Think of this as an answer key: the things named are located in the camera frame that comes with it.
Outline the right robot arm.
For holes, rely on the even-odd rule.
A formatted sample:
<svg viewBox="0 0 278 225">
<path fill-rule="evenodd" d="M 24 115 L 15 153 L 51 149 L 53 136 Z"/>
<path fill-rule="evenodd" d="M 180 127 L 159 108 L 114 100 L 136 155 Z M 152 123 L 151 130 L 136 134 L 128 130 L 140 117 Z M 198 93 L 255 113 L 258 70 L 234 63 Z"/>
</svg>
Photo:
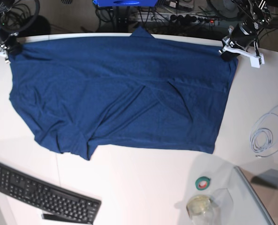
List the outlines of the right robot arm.
<svg viewBox="0 0 278 225">
<path fill-rule="evenodd" d="M 39 16 L 40 1 L 32 3 L 29 7 L 24 0 L 0 0 L 0 56 L 5 60 L 9 53 L 21 50 L 17 37 L 29 30 Z"/>
</svg>

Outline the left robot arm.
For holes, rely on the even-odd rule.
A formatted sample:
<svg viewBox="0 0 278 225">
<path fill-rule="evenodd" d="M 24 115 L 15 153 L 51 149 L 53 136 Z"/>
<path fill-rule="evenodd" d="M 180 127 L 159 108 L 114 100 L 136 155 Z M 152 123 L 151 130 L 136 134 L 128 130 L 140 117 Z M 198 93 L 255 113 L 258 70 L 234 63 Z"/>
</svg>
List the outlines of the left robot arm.
<svg viewBox="0 0 278 225">
<path fill-rule="evenodd" d="M 228 35 L 222 39 L 223 48 L 219 50 L 224 61 L 231 61 L 240 54 L 247 54 L 253 45 L 255 57 L 260 58 L 259 32 L 271 22 L 272 16 L 265 0 L 234 0 L 239 10 L 236 26 L 228 28 Z"/>
</svg>

